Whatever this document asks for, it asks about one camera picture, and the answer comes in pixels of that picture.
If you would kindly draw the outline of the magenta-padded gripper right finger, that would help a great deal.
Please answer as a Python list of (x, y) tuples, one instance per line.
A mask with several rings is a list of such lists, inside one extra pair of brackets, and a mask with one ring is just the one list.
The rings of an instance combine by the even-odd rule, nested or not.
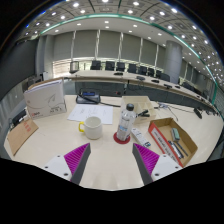
[(144, 185), (182, 169), (169, 155), (158, 155), (150, 149), (136, 143), (133, 144), (132, 153)]

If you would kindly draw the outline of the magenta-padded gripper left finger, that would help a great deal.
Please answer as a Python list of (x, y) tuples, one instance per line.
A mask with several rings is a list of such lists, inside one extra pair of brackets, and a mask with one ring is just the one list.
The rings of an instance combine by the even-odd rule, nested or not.
[(43, 169), (79, 185), (90, 153), (89, 143), (81, 145), (65, 155), (55, 156), (44, 165)]

